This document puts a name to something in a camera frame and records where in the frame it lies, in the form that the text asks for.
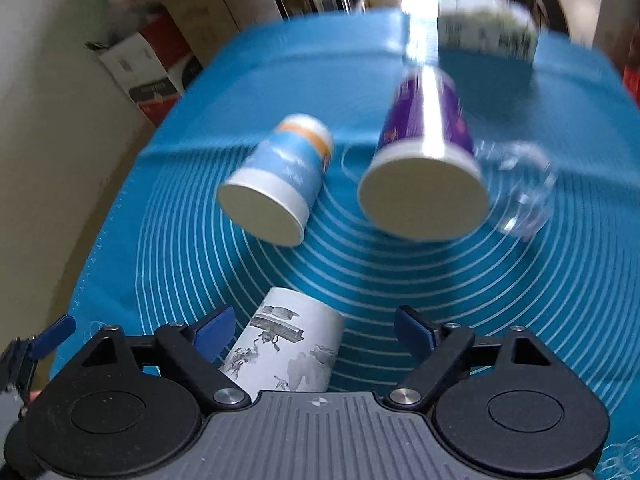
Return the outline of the purple paper cup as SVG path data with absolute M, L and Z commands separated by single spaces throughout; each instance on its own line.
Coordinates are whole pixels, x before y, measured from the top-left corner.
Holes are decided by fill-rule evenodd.
M 376 228 L 415 242 L 453 240 L 485 221 L 482 170 L 457 88 L 442 70 L 415 68 L 397 87 L 358 202 Z

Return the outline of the white ink-painting paper cup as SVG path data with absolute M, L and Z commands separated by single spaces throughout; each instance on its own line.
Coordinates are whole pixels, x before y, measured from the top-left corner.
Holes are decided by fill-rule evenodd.
M 220 370 L 253 399 L 267 390 L 325 392 L 344 327 L 344 316 L 323 302 L 273 287 Z

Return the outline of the red and white appliance box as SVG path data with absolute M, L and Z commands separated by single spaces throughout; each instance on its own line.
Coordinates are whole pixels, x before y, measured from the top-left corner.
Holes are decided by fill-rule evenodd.
M 154 126 L 163 122 L 203 69 L 167 13 L 116 44 L 88 42 L 86 48 Z

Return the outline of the tissue box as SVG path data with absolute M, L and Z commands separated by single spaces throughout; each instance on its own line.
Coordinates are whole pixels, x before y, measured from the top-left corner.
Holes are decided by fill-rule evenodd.
M 529 10 L 510 0 L 439 0 L 438 47 L 532 64 L 539 30 Z

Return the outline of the blue and white paper cup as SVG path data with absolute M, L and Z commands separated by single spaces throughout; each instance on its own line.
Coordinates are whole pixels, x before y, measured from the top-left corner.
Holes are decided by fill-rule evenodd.
M 333 151 L 333 136 L 323 122 L 288 115 L 218 186 L 217 203 L 258 240 L 296 247 L 303 243 Z

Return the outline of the clear plastic cup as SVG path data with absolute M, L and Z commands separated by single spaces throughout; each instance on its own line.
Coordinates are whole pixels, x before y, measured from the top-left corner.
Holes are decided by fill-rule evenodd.
M 532 142 L 480 141 L 475 148 L 489 194 L 487 220 L 500 233 L 530 240 L 553 212 L 558 173 Z

